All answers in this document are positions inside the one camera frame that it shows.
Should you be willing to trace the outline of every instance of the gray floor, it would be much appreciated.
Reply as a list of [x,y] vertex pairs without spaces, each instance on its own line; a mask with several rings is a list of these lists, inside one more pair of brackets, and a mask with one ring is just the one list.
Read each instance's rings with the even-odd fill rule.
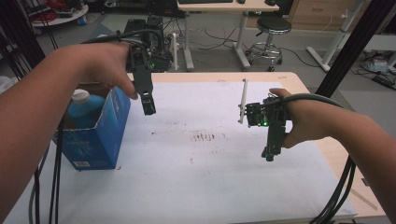
[[[58,47],[77,44],[98,35],[114,34],[116,30],[123,31],[128,19],[141,19],[147,16],[142,15],[121,15],[121,14],[105,14],[96,13],[87,14],[87,24],[79,26],[75,22],[69,22],[58,26],[50,27]],[[217,26],[223,26],[222,21],[214,21]],[[178,21],[180,30],[184,29],[183,20]],[[176,22],[171,22],[165,30],[179,33]],[[191,29],[191,54],[194,60],[195,69],[193,72],[240,72],[242,65],[236,58],[232,49],[221,46],[215,49],[208,49],[222,43],[221,39],[210,37],[214,35],[219,38],[228,36],[233,31],[233,27],[222,28],[192,28]],[[230,39],[236,40],[236,33],[230,36]],[[244,45],[250,46],[257,41],[263,41],[265,35],[256,37],[258,31],[255,28],[248,28],[244,38]],[[274,39],[274,44],[281,48],[290,49],[297,53],[301,59],[314,66],[309,66],[301,62],[297,56],[289,50],[284,51],[284,60],[281,65],[276,65],[276,71],[293,72],[299,76],[301,81],[309,90],[315,90],[325,78],[326,73],[318,67],[313,58],[305,50],[306,47],[313,47],[319,54],[324,55],[327,47],[332,42],[334,32],[319,31],[298,31],[292,30],[287,35],[279,35]],[[53,50],[48,31],[44,30],[42,35],[37,36],[42,49],[48,53]],[[360,69],[359,63],[364,55],[356,61],[352,67],[353,71]],[[186,72],[186,64],[183,59],[183,51],[178,51],[178,63],[180,68],[171,69],[169,72]],[[256,61],[250,71],[266,72],[268,61]],[[0,61],[1,75],[12,76],[7,65]],[[396,118],[393,114],[396,111],[395,94],[396,91],[387,89],[374,83],[366,77],[354,75],[349,72],[343,82],[340,84],[336,94],[338,99],[345,100],[346,103],[354,110],[367,114],[387,130],[392,136],[396,137]]]

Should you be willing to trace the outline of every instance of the drawer handle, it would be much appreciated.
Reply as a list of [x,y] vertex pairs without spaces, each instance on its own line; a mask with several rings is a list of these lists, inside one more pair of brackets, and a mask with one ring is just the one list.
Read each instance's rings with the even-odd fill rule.
[[324,8],[323,7],[312,7],[313,11],[323,11]]

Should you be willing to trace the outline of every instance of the black office chair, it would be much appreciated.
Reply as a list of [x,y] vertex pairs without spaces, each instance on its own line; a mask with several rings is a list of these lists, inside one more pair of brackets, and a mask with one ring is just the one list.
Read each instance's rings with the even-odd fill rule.
[[282,64],[283,57],[280,48],[272,44],[273,37],[290,32],[291,23],[279,17],[262,17],[257,20],[256,26],[260,30],[256,36],[267,33],[267,41],[253,44],[250,49],[245,51],[245,55],[250,65],[254,64],[253,59],[256,56],[270,59],[271,65],[268,67],[268,72],[274,72],[274,60],[277,60],[278,64]]

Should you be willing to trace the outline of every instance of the blue bottle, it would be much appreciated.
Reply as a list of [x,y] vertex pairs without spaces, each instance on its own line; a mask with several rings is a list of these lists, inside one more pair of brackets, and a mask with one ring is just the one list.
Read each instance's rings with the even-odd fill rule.
[[100,117],[105,99],[78,89],[75,90],[72,100],[67,108],[67,114],[73,120],[75,128],[93,128]]

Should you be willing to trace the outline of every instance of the forearm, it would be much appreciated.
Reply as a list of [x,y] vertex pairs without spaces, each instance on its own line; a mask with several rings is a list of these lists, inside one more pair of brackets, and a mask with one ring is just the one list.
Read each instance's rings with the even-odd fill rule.
[[342,111],[332,137],[348,151],[390,220],[396,222],[396,140],[372,119]]
[[75,54],[75,49],[54,51],[0,95],[0,158],[6,159],[0,162],[0,192],[5,192],[0,194],[0,222],[29,182],[72,92],[87,72],[85,54]]

